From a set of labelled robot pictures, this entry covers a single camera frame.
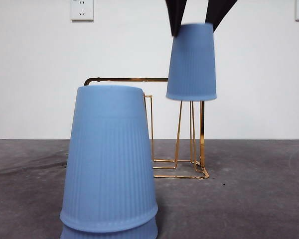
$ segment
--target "upside-down cup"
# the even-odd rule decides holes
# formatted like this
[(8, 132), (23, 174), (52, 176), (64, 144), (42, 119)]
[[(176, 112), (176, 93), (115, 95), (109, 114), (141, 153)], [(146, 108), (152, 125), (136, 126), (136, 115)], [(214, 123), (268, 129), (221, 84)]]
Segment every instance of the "upside-down cup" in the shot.
[(212, 24), (180, 27), (173, 40), (166, 97), (180, 101), (217, 98)]
[(97, 234), (143, 227), (156, 235), (156, 213), (143, 91), (113, 85), (80, 87), (60, 214), (63, 234), (77, 230), (98, 238)]
[(153, 239), (157, 236), (155, 217), (147, 223), (125, 231), (113, 233), (89, 233), (63, 226), (60, 239)]

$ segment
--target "concrete floor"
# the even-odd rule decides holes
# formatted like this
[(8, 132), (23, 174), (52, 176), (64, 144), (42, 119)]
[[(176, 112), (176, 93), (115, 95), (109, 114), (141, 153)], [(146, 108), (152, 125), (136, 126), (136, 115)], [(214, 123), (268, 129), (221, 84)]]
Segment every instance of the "concrete floor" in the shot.
[[(0, 140), (0, 239), (59, 238), (68, 143)], [(156, 145), (156, 156), (173, 157), (174, 141)], [(299, 140), (206, 140), (205, 149), (209, 179), (155, 179), (158, 239), (299, 239)]]

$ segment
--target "gold wire frame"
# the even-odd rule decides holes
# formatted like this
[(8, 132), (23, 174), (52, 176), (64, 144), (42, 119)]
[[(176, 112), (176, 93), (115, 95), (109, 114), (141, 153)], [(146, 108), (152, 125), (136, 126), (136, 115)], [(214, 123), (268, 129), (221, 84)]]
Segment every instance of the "gold wire frame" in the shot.
[(146, 98), (150, 99), (150, 127), (151, 127), (151, 159), (153, 162), (159, 163), (174, 163), (173, 167), (153, 167), (153, 169), (176, 169), (178, 162), (190, 162), (193, 164), (193, 168), (195, 172), (202, 173), (204, 176), (181, 176), (181, 175), (154, 175), (155, 178), (191, 178), (191, 179), (205, 179), (209, 178), (209, 174), (204, 165), (204, 157), (200, 156), (200, 160), (197, 161), (196, 154), (196, 143), (195, 143), (195, 117), (194, 117), (194, 102), (189, 102), (189, 117), (190, 117), (190, 159), (178, 159), (179, 153), (179, 136), (180, 136), (180, 123), (181, 123), (181, 113), (182, 113), (182, 104), (183, 101), (180, 101), (179, 107), (179, 119), (178, 119), (178, 127), (177, 127), (177, 139), (176, 139), (176, 147), (175, 147), (175, 158), (174, 159), (160, 159), (155, 158), (154, 156), (154, 136), (153, 136), (153, 110), (152, 110), (152, 99), (151, 95), (144, 95), (144, 102), (146, 108)]
[[(167, 82), (167, 78), (89, 78), (85, 81), (84, 85), (87, 86), (91, 82), (101, 82), (101, 81), (110, 81), (110, 82)], [(181, 113), (182, 113), (182, 104), (180, 102), (179, 109), (179, 119), (178, 119), (178, 128), (177, 128), (177, 139), (175, 147), (175, 159), (158, 159), (154, 157), (154, 137), (153, 137), (153, 110), (152, 110), (152, 100), (153, 96), (144, 95), (144, 105), (146, 109), (146, 98), (150, 98), (150, 120), (151, 120), (151, 159), (153, 162), (159, 163), (174, 163), (173, 167), (153, 167), (153, 169), (176, 169), (178, 162), (192, 163), (195, 172), (203, 174), (203, 176), (182, 176), (182, 175), (154, 175), (155, 178), (188, 178), (188, 179), (206, 179), (209, 178), (209, 174), (205, 167), (205, 154), (204, 154), (204, 111), (205, 111), (205, 102), (200, 102), (200, 139), (199, 139), (199, 161), (197, 161), (196, 155), (196, 143), (195, 143), (195, 121), (194, 121), (194, 102), (189, 102), (190, 108), (190, 159), (181, 160), (178, 159), (179, 153), (179, 135), (180, 135), (180, 123), (181, 123)]]

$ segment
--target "white wall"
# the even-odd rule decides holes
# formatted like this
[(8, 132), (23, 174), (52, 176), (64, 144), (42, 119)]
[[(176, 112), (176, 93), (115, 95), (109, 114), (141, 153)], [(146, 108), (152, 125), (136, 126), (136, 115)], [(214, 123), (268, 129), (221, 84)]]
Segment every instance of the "white wall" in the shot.
[[(96, 0), (94, 22), (72, 23), (69, 8), (0, 0), (0, 138), (69, 138), (87, 78), (167, 77), (164, 0)], [(206, 8), (188, 0), (183, 23), (202, 22)], [(206, 103), (206, 138), (299, 138), (295, 1), (238, 0), (214, 36), (218, 99)], [(133, 85), (154, 95), (156, 138), (175, 138), (179, 103), (164, 98), (166, 83)]]

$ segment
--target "metal rod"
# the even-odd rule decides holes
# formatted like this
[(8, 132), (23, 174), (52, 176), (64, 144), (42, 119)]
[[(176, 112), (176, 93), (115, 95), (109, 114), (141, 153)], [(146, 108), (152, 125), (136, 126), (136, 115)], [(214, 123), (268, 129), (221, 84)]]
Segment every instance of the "metal rod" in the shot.
[(178, 119), (178, 130), (177, 130), (177, 139), (176, 139), (176, 150), (175, 150), (175, 168), (177, 168), (178, 152), (179, 152), (179, 134), (180, 134), (180, 121), (181, 121), (181, 108), (183, 101), (180, 101), (179, 107), (179, 119)]
[(200, 166), (205, 167), (205, 141), (204, 141), (204, 121), (205, 102), (200, 102), (200, 137), (199, 137), (199, 159)]

